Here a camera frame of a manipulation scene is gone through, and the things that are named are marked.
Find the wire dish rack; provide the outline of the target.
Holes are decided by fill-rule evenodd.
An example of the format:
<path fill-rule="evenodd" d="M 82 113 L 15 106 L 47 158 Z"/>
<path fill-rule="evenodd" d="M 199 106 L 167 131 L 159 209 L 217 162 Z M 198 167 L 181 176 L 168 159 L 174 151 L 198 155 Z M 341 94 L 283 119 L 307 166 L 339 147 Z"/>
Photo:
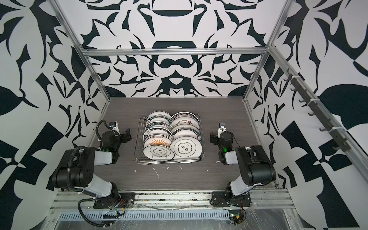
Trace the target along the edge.
<path fill-rule="evenodd" d="M 134 161 L 140 164 L 191 163 L 205 156 L 200 116 L 179 112 L 171 118 L 154 111 L 139 121 Z"/>

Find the white plate red characters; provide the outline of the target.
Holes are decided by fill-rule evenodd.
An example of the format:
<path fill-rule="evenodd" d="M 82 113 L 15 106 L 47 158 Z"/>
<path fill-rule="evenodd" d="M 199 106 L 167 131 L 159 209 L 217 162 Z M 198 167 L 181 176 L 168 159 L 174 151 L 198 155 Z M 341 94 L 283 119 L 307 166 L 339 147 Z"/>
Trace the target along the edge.
<path fill-rule="evenodd" d="M 182 124 L 192 125 L 196 128 L 200 128 L 200 123 L 198 119 L 190 115 L 180 115 L 170 122 L 170 125 L 172 127 Z"/>

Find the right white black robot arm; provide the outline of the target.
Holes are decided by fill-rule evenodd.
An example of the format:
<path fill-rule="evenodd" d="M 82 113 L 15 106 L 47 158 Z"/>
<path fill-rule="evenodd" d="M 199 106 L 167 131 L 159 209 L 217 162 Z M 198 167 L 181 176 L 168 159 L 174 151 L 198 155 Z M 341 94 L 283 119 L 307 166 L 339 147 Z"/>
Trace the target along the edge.
<path fill-rule="evenodd" d="M 277 178 L 276 170 L 261 145 L 233 147 L 234 141 L 231 132 L 210 133 L 210 142 L 219 148 L 219 161 L 224 165 L 237 165 L 240 170 L 240 175 L 226 187 L 228 198 L 243 196 Z"/>

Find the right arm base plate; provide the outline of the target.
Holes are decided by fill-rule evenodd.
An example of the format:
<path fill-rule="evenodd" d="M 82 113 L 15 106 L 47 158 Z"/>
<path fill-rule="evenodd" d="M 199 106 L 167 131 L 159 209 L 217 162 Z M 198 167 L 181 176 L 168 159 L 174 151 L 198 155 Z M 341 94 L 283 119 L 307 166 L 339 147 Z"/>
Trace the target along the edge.
<path fill-rule="evenodd" d="M 251 206 L 251 203 L 252 200 L 249 194 L 231 196 L 229 193 L 223 191 L 213 191 L 211 193 L 210 204 L 216 208 L 232 206 L 248 208 Z"/>

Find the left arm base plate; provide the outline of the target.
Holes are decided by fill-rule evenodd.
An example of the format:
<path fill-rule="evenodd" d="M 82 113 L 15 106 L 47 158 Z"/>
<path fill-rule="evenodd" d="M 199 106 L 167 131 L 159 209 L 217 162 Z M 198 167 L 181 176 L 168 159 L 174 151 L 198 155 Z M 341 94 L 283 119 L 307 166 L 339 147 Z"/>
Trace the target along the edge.
<path fill-rule="evenodd" d="M 107 197 L 97 198 L 94 203 L 94 209 L 108 209 L 111 206 L 114 206 L 117 209 L 127 208 L 131 206 L 135 202 L 135 193 L 134 192 L 123 192 L 119 193 L 119 195 L 111 195 Z"/>

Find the white plate green clover outline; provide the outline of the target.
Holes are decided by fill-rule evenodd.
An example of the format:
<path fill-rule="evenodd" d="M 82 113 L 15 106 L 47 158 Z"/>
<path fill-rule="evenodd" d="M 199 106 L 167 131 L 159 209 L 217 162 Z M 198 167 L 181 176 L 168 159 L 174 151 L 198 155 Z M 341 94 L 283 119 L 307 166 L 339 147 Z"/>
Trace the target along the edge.
<path fill-rule="evenodd" d="M 174 152 L 175 160 L 191 160 L 199 158 L 203 147 L 201 142 L 193 137 L 184 136 L 175 139 L 170 144 L 170 149 Z"/>

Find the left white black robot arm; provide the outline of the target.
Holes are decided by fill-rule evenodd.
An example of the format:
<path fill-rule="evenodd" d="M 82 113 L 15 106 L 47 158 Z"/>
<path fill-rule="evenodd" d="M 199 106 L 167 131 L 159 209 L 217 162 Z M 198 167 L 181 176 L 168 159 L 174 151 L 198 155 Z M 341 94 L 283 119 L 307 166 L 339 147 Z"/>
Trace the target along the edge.
<path fill-rule="evenodd" d="M 118 123 L 101 120 L 95 129 L 99 147 L 69 149 L 52 174 L 52 185 L 61 190 L 83 193 L 95 198 L 120 199 L 117 186 L 95 175 L 95 166 L 116 164 L 120 146 L 132 140 L 130 129 L 119 131 Z"/>

